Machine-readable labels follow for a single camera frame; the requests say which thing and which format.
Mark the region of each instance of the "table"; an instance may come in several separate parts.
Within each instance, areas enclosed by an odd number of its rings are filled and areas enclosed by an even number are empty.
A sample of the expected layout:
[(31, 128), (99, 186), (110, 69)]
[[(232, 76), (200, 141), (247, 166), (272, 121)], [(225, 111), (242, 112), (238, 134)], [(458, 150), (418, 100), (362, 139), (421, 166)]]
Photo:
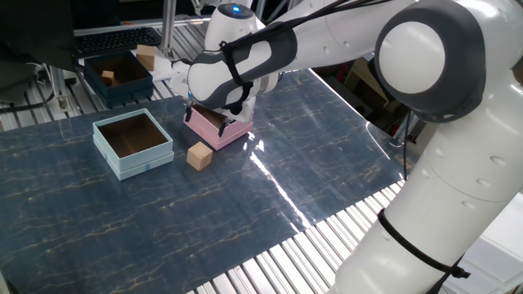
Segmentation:
[[(119, 182), (92, 123), (146, 107), (173, 163)], [(397, 182), (401, 148), (311, 71), (195, 171), (182, 99), (0, 133), (0, 270), (22, 293), (184, 293)]]

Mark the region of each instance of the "wooden block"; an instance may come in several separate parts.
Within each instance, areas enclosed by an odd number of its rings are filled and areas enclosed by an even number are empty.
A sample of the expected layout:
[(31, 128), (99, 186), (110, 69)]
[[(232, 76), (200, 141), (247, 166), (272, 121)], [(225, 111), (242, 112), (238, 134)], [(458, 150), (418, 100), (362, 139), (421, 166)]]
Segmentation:
[(156, 47), (138, 45), (136, 58), (149, 71), (154, 71), (154, 58), (156, 57)]
[(104, 70), (103, 73), (101, 73), (101, 81), (107, 86), (111, 87), (113, 86), (114, 82), (114, 73), (109, 70)]
[(187, 163), (197, 171), (203, 170), (209, 163), (211, 163), (211, 159), (212, 150), (202, 142), (198, 142), (198, 144), (190, 147), (187, 152)]

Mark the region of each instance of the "metal pole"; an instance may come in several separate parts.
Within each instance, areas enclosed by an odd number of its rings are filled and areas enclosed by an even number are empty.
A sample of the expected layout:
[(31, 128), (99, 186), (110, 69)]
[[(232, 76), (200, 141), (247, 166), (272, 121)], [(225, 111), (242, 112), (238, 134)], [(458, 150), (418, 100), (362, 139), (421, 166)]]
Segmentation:
[(64, 70), (58, 69), (54, 66), (49, 66), (49, 68), (51, 70), (50, 79), (52, 83), (52, 90), (55, 94), (54, 101), (58, 104), (58, 109), (61, 112), (71, 111), (72, 109), (69, 104), (69, 99), (67, 98), (67, 93), (65, 91)]
[(255, 14), (259, 20), (262, 20), (263, 11), (265, 10), (265, 3), (266, 3), (266, 0), (258, 0), (258, 4), (256, 5)]
[(279, 5), (276, 7), (275, 11), (272, 12), (272, 14), (267, 19), (267, 23), (270, 23), (272, 20), (278, 16), (279, 12), (284, 9), (285, 4), (287, 4), (287, 0), (282, 0), (282, 2), (279, 3)]
[[(410, 112), (410, 122), (409, 122), (409, 130), (408, 133), (416, 127), (416, 123), (419, 122), (419, 118), (414, 112)], [(394, 135), (394, 139), (398, 140), (400, 143), (402, 143), (405, 140), (405, 128), (407, 127), (407, 119), (404, 119), (401, 123), (400, 127), (398, 128), (398, 131), (396, 131)]]
[(177, 0), (163, 0), (162, 44), (160, 50), (169, 60), (177, 58), (171, 44), (176, 13)]
[(288, 2), (288, 11), (296, 7), (296, 5), (300, 4), (301, 2), (303, 2), (303, 0), (290, 0)]

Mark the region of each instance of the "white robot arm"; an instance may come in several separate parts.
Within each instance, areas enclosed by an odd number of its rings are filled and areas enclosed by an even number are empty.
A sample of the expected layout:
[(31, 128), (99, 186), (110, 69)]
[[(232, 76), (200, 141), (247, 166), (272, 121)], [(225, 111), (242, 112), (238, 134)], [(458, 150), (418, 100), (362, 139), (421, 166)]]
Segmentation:
[[(306, 0), (261, 32), (331, 3)], [(338, 270), (329, 294), (425, 294), (445, 272), (463, 274), (451, 265), (521, 189), (523, 87), (512, 68), (523, 62), (523, 4), (351, 3), (358, 8), (261, 37), (246, 7), (222, 6), (209, 25), (208, 51), (191, 66), (178, 63), (173, 81), (185, 77), (181, 94), (190, 91), (207, 108), (248, 117), (250, 97), (270, 91), (278, 72), (374, 51), (383, 86), (421, 119), (441, 125), (405, 187)], [(249, 33), (254, 37), (243, 37)]]

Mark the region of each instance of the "metal rail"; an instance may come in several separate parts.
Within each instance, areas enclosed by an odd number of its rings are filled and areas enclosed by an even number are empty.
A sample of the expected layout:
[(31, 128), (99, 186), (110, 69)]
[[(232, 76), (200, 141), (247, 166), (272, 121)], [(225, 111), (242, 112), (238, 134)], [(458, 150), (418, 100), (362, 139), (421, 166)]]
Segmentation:
[[(337, 268), (404, 183), (378, 191), (187, 294), (326, 293)], [(448, 289), (440, 292), (445, 293), (455, 294)]]

